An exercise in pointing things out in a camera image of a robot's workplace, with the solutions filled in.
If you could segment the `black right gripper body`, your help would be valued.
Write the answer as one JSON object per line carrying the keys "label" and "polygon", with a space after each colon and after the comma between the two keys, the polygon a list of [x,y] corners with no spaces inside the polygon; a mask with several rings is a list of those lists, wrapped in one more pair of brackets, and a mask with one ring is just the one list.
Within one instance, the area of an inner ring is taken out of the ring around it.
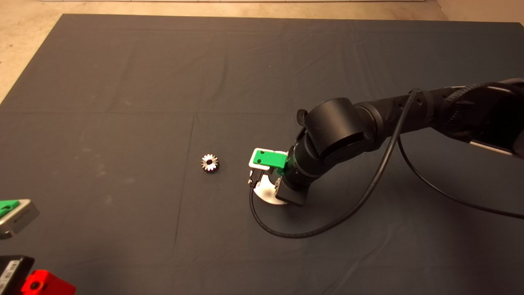
{"label": "black right gripper body", "polygon": [[290,183],[287,179],[279,179],[275,184],[277,200],[294,206],[304,206],[307,203],[307,195],[312,181],[307,179],[305,182]]}

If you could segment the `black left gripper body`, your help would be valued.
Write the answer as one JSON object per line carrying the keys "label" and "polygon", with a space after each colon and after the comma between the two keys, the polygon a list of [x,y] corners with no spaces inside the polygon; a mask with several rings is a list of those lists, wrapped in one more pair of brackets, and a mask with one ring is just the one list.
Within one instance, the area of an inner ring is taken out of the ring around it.
{"label": "black left gripper body", "polygon": [[2,295],[21,295],[34,258],[23,255],[0,256],[0,293]]}

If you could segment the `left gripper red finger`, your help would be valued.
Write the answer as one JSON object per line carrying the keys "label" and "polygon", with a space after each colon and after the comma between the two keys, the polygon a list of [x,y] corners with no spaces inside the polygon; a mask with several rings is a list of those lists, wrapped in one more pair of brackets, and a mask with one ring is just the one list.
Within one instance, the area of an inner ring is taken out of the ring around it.
{"label": "left gripper red finger", "polygon": [[22,295],[75,295],[77,288],[47,270],[34,270],[21,287]]}

